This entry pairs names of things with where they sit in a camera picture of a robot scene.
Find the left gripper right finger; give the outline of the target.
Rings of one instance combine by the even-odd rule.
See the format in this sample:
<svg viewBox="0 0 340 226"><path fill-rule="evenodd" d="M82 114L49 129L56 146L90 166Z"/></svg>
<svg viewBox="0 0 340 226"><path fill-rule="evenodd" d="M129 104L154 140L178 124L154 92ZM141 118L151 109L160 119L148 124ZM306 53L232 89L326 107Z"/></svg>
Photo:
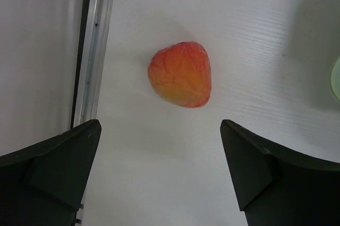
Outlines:
<svg viewBox="0 0 340 226"><path fill-rule="evenodd" d="M339 164L223 120L220 133L248 225L339 225Z"/></svg>

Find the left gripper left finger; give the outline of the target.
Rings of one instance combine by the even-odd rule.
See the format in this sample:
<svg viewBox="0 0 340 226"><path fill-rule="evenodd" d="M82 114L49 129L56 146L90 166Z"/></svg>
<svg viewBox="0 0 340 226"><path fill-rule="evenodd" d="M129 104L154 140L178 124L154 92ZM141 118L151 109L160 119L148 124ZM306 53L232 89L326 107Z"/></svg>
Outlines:
<svg viewBox="0 0 340 226"><path fill-rule="evenodd" d="M75 225L99 120L1 156L1 225Z"/></svg>

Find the red-orange fake peach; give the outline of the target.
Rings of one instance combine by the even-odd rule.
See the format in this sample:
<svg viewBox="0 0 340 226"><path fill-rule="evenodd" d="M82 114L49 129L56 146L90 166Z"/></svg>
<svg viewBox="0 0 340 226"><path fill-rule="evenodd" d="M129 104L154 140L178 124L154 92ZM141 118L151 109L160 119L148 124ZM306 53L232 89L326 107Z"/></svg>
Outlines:
<svg viewBox="0 0 340 226"><path fill-rule="evenodd" d="M150 61L147 74L154 92L171 104L199 108L210 99L210 60L197 42L180 42L159 50Z"/></svg>

